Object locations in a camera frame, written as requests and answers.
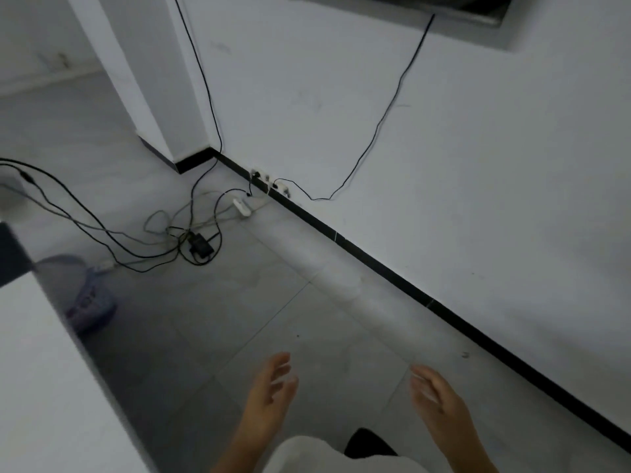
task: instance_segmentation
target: person's left hand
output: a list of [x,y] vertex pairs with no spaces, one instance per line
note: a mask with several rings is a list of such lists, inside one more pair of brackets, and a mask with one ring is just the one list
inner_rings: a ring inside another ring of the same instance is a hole
[[277,381],[287,375],[290,354],[280,352],[270,357],[254,379],[245,411],[233,442],[242,451],[262,455],[280,430],[298,389],[297,377]]

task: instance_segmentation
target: hand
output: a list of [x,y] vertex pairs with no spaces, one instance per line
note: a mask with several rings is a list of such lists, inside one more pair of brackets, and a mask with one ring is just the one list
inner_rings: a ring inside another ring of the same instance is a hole
[[413,365],[411,370],[409,386],[414,409],[454,473],[497,473],[463,399],[430,367]]
[[240,451],[262,455],[283,425],[298,389],[297,377],[277,381],[292,369],[289,360],[289,353],[277,353],[256,375],[233,440]]

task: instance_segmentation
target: person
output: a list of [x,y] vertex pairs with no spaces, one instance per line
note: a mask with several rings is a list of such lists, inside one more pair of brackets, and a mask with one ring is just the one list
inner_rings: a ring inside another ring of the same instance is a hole
[[[269,358],[254,379],[241,422],[211,473],[252,473],[279,432],[298,391],[287,377],[288,352]],[[428,366],[411,367],[409,390],[414,410],[445,455],[454,473],[498,473],[478,438],[467,406],[448,382]],[[322,440],[295,437],[272,454],[263,473],[422,473],[414,461],[396,453],[374,433],[360,429],[344,454]]]

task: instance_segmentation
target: tv screen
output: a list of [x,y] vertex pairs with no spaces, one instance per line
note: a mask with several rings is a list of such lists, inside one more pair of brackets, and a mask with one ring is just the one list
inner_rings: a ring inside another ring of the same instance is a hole
[[410,8],[452,14],[473,21],[499,25],[511,0],[383,0]]

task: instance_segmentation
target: tile floor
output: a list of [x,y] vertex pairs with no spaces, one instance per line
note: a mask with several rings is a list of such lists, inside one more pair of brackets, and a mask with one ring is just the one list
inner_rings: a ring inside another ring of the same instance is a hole
[[[143,148],[104,75],[0,99],[0,146],[57,174],[107,225],[132,235],[153,211],[183,205],[206,167],[178,176]],[[245,182],[223,166],[200,185],[230,187]],[[215,199],[200,200],[200,216]],[[36,260],[108,258],[36,206],[3,216]],[[238,421],[252,372],[282,349],[301,386],[278,441],[300,433],[342,448],[366,426],[431,473],[448,472],[409,404],[408,365],[422,361],[467,400],[501,472],[631,471],[621,448],[275,202],[224,226],[209,266],[107,274],[120,307],[84,343],[163,473],[208,468]]]

